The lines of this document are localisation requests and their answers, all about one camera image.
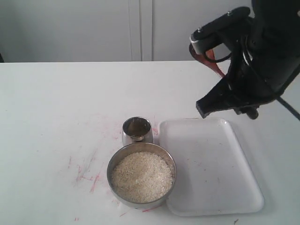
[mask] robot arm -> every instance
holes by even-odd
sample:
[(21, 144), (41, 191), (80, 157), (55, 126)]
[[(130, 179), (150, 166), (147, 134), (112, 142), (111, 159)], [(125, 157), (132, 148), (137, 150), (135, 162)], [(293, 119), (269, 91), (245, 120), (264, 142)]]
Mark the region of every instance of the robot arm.
[[(252, 6), (255, 18), (249, 17), (248, 7), (236, 8), (190, 37), (195, 52), (207, 61), (231, 59), (226, 76), (196, 103), (203, 118), (234, 109), (256, 119), (260, 105), (286, 103), (280, 96), (300, 72), (300, 1), (253, 0)], [(231, 54), (208, 58), (206, 52), (221, 43)], [(300, 119), (295, 110), (292, 113)]]

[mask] rice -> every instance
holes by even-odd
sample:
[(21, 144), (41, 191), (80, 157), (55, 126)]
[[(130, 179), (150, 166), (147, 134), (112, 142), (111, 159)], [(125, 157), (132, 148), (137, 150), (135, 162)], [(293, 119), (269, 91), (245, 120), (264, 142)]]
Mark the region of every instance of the rice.
[(112, 185), (123, 199), (148, 203), (170, 190), (172, 174), (167, 163), (150, 152), (136, 152), (125, 157), (112, 172)]

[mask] table surface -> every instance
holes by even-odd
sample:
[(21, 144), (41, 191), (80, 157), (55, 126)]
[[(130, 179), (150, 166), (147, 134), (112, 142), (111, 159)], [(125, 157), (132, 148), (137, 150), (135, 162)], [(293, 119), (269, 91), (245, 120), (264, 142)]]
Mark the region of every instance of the table surface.
[[(228, 62), (221, 65), (226, 68)], [(199, 117), (195, 102), (220, 78), (196, 61), (0, 64), (1, 224), (281, 225), (300, 219), (300, 123), (278, 102), (230, 121), (265, 198), (253, 214), (178, 217), (118, 202), (106, 167), (132, 116)], [(300, 79), (284, 99), (300, 110)]]

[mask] black cable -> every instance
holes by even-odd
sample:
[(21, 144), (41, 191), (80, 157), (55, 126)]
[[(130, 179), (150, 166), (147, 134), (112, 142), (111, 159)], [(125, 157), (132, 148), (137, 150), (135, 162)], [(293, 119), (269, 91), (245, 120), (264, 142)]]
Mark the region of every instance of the black cable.
[(224, 58), (221, 58), (221, 59), (219, 59), (219, 60), (213, 60), (213, 59), (210, 59), (210, 58), (207, 56), (206, 52), (203, 54), (203, 56), (204, 56), (204, 58), (205, 58), (208, 62), (211, 62), (211, 63), (219, 63), (219, 62), (223, 62), (223, 61), (229, 59), (229, 58), (231, 57), (231, 53), (229, 53), (229, 55), (227, 55), (227, 56), (225, 56)]
[(284, 99), (282, 99), (280, 96), (278, 96), (274, 90), (269, 86), (269, 84), (265, 81), (265, 79), (263, 79), (257, 72), (256, 70), (253, 68), (252, 66), (252, 62), (246, 47), (246, 39), (244, 37), (241, 38), (241, 45), (242, 45), (242, 50), (245, 56), (245, 61), (248, 64), (248, 66), (250, 67), (250, 69), (253, 71), (253, 73), (263, 81), (263, 83), (265, 84), (265, 86), (269, 89), (271, 95), (281, 104), (283, 105), (295, 118), (297, 118), (300, 121), (300, 114), (297, 112), (297, 110), (295, 110), (290, 104), (288, 104)]

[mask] metal bowl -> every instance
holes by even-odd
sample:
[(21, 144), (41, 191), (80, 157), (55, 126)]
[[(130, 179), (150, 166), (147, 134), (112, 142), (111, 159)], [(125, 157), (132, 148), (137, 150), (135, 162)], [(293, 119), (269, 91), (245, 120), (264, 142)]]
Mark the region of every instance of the metal bowl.
[[(172, 186), (171, 186), (170, 190), (164, 196), (162, 196), (161, 198), (154, 200), (152, 202), (147, 202), (147, 203), (129, 202), (129, 201), (123, 199), (121, 196), (119, 196), (115, 192), (113, 184), (112, 184), (112, 172), (113, 172), (114, 168), (116, 167), (116, 165), (118, 165), (119, 162), (126, 156), (128, 156), (132, 153), (135, 153), (135, 152), (144, 152), (144, 151), (159, 155), (167, 163), (167, 165), (170, 167), (171, 175), (173, 178)], [(152, 144), (152, 143), (133, 143), (133, 144), (130, 144), (130, 145), (127, 145), (127, 146), (121, 148), (119, 151), (117, 151), (113, 155), (113, 157), (109, 161), (106, 174), (107, 174), (107, 180), (108, 180), (109, 186), (112, 190), (112, 193), (115, 195), (115, 197), (120, 202), (122, 202), (123, 204), (125, 204), (127, 206), (136, 208), (136, 209), (152, 209), (152, 208), (158, 207), (161, 204), (163, 204), (165, 202), (165, 200), (168, 198), (169, 194), (172, 192), (175, 181), (176, 181), (176, 165), (175, 165), (175, 162), (174, 162), (172, 156), (162, 147)]]

